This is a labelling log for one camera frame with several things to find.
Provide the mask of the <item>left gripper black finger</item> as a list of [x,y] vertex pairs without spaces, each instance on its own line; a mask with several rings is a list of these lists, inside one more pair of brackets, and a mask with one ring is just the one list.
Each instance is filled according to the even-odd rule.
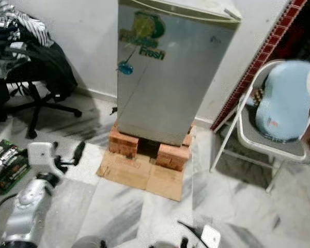
[[79,142],[75,147],[75,151],[72,156],[72,165],[77,166],[83,156],[84,149],[86,148],[86,142]]

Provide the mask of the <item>silver fridge door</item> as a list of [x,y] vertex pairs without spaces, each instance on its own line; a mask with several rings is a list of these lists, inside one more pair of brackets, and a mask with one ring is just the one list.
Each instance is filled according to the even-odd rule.
[[[163,60],[141,56],[135,45],[119,41],[119,30],[130,30],[139,10],[165,23],[158,39]],[[127,60],[134,69],[131,75],[117,72],[119,131],[181,146],[240,24],[119,4],[117,64]]]

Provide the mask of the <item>silver fridge body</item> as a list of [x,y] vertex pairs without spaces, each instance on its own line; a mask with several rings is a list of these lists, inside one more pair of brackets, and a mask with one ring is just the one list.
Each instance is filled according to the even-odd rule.
[[118,0],[120,5],[157,10],[162,13],[193,19],[226,20],[229,23],[243,19],[233,0]]

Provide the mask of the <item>black office chair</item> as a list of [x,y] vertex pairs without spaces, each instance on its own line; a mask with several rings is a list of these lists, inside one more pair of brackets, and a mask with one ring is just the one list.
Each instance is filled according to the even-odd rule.
[[56,94],[54,93],[50,92],[48,95],[42,98],[38,92],[36,85],[32,81],[29,81],[27,85],[23,85],[23,82],[18,83],[17,89],[14,91],[25,93],[26,90],[28,91],[27,96],[31,97],[33,101],[18,105],[18,106],[7,107],[5,108],[5,111],[7,114],[13,114],[13,113],[17,113],[18,111],[22,111],[28,108],[34,109],[33,116],[32,116],[32,119],[30,120],[30,124],[29,124],[27,134],[26,134],[26,137],[28,139],[35,139],[37,137],[37,132],[35,128],[36,128],[36,125],[39,119],[39,114],[42,108],[50,108],[50,109],[66,111],[68,113],[74,114],[75,117],[82,116],[82,111],[76,108],[63,106],[56,102],[48,102],[51,99],[57,98]]

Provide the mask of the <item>flat brown cardboard sheet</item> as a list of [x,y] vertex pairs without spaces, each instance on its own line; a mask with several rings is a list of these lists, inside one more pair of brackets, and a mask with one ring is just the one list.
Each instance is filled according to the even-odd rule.
[[105,152],[97,175],[134,189],[181,201],[183,173],[152,164],[150,157],[137,154],[134,158]]

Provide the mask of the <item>blue round sticker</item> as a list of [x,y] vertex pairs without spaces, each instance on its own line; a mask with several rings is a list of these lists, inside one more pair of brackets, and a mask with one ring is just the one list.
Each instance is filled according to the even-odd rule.
[[120,61],[117,64],[117,71],[122,73],[122,75],[131,75],[133,70],[133,66],[127,60]]

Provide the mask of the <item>pile of dark striped clothes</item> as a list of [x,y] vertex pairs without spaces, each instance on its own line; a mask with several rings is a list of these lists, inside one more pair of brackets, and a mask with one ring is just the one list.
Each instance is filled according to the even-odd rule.
[[15,96],[63,101],[78,85],[44,22],[0,0],[0,107]]

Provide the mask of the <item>green produce fresh sticker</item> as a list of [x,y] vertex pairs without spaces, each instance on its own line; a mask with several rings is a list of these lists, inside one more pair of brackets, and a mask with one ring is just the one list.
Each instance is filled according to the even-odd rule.
[[139,10],[134,13],[131,29],[119,30],[119,41],[135,45],[141,56],[163,60],[165,51],[158,48],[158,39],[164,35],[165,23],[160,16]]

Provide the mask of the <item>grey metal folding chair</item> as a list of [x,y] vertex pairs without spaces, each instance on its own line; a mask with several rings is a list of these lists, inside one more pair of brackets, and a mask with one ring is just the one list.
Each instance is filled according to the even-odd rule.
[[256,128],[256,107],[249,106],[253,89],[261,88],[269,71],[276,61],[275,59],[265,63],[242,94],[238,105],[231,111],[235,115],[231,121],[214,161],[209,169],[210,172],[218,165],[222,155],[226,154],[233,158],[242,159],[261,167],[269,167],[272,170],[272,179],[266,187],[266,192],[271,192],[285,163],[310,163],[310,149],[302,140],[302,137],[293,142],[276,142],[264,137]]

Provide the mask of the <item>small brown checkered item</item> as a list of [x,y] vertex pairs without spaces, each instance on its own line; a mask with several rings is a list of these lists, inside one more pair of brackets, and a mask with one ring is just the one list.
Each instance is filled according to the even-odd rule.
[[247,102],[249,106],[253,106],[254,108],[257,108],[259,104],[261,103],[262,99],[264,97],[264,88],[257,88],[252,90],[252,94],[250,96],[249,101]]

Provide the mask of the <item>light blue rounded container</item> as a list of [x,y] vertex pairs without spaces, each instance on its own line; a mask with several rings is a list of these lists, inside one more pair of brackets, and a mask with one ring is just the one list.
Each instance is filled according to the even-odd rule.
[[263,83],[256,128],[276,142],[299,140],[310,118],[310,62],[279,60]]

